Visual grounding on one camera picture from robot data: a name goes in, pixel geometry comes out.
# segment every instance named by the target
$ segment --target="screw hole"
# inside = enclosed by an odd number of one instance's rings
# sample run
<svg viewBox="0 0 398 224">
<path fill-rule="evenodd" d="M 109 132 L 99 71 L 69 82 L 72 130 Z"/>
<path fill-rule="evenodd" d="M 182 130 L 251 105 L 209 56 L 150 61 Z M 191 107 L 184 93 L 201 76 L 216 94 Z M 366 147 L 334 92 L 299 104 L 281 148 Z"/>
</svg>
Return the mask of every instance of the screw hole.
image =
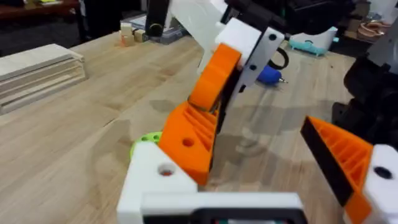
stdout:
<svg viewBox="0 0 398 224">
<path fill-rule="evenodd" d="M 185 138 L 182 140 L 182 144 L 187 147 L 193 146 L 193 143 L 194 143 L 193 140 L 190 138 Z"/>
<path fill-rule="evenodd" d="M 161 176 L 170 177 L 175 172 L 175 166 L 173 164 L 162 164 L 157 171 Z"/>
<path fill-rule="evenodd" d="M 391 171 L 384 167 L 375 167 L 373 171 L 381 178 L 391 180 L 392 179 L 392 174 Z"/>
<path fill-rule="evenodd" d="M 250 70 L 255 71 L 257 69 L 257 66 L 256 65 L 250 65 L 249 68 L 250 68 Z"/>
<path fill-rule="evenodd" d="M 275 34 L 270 34 L 268 36 L 269 40 L 276 40 L 276 35 Z"/>
</svg>

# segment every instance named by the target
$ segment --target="wooden table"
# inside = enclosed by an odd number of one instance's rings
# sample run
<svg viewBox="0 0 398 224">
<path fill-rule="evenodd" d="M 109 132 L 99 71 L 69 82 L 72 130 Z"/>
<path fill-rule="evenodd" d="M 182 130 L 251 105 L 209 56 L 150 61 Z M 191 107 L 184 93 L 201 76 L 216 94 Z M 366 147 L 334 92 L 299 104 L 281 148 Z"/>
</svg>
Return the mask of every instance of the wooden table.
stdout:
<svg viewBox="0 0 398 224">
<path fill-rule="evenodd" d="M 197 79 L 202 50 L 190 37 L 123 48 L 111 34 L 75 47 L 90 79 L 0 116 L 2 223 L 116 223 L 116 204 L 142 134 L 160 131 Z M 342 210 L 302 139 L 306 114 L 330 120 L 350 95 L 353 58 L 288 50 L 289 84 L 246 88 L 216 140 L 205 190 L 298 192 L 310 223 Z"/>
</svg>

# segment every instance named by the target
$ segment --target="orange 3d-printed part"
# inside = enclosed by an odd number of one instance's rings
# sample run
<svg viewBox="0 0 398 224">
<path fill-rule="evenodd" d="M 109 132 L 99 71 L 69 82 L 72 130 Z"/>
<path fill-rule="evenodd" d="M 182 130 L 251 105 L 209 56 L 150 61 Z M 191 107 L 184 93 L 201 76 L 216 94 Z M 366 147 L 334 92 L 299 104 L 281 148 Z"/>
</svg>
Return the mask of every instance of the orange 3d-printed part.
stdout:
<svg viewBox="0 0 398 224">
<path fill-rule="evenodd" d="M 206 184 L 213 156 L 217 112 L 184 102 L 170 113 L 159 141 L 159 147 L 200 185 Z"/>
<path fill-rule="evenodd" d="M 362 223 L 372 210 L 362 190 L 373 145 L 313 117 L 305 119 L 301 133 L 351 223 Z"/>
<path fill-rule="evenodd" d="M 159 147 L 193 180 L 205 185 L 218 123 L 218 95 L 241 54 L 220 44 L 186 101 L 167 118 Z"/>
<path fill-rule="evenodd" d="M 210 111 L 240 58 L 238 51 L 220 44 L 197 81 L 189 102 L 201 110 Z"/>
</svg>

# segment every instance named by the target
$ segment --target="blue object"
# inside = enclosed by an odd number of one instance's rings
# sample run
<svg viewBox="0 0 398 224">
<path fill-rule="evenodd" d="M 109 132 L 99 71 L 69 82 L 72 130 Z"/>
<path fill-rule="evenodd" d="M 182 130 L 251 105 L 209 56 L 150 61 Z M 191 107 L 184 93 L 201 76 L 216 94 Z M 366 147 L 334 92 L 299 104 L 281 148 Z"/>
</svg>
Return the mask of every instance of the blue object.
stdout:
<svg viewBox="0 0 398 224">
<path fill-rule="evenodd" d="M 279 83 L 280 78 L 282 78 L 280 71 L 266 65 L 257 77 L 257 81 L 266 85 L 275 85 L 276 83 Z"/>
<path fill-rule="evenodd" d="M 292 46 L 293 49 L 305 50 L 307 52 L 316 54 L 317 56 L 323 55 L 328 51 L 327 49 L 319 48 L 319 47 L 312 45 L 311 42 L 300 43 L 300 42 L 296 42 L 294 40 L 289 40 L 289 44 L 290 44 L 290 46 Z"/>
</svg>

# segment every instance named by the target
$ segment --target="orange plastic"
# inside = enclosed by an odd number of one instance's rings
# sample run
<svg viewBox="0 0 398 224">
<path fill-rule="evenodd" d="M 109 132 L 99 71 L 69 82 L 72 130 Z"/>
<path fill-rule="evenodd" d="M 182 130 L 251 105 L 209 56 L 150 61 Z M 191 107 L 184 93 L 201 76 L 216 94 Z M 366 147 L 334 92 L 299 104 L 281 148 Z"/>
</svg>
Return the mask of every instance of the orange plastic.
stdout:
<svg viewBox="0 0 398 224">
<path fill-rule="evenodd" d="M 308 117 L 333 155 L 354 192 L 345 205 L 352 224 L 365 221 L 372 207 L 362 194 L 372 156 L 373 145 L 330 123 Z"/>
<path fill-rule="evenodd" d="M 347 201 L 346 210 L 352 224 L 362 224 L 372 212 L 372 207 L 361 192 L 355 191 Z"/>
<path fill-rule="evenodd" d="M 184 102 L 170 113 L 158 143 L 200 185 L 208 178 L 217 119 L 218 110 L 200 111 Z"/>
<path fill-rule="evenodd" d="M 238 51 L 220 44 L 197 81 L 189 102 L 201 110 L 210 111 L 240 58 Z"/>
<path fill-rule="evenodd" d="M 218 120 L 218 96 L 241 54 L 220 44 L 197 81 L 189 101 L 169 115 L 160 148 L 200 185 L 207 182 Z"/>
</svg>

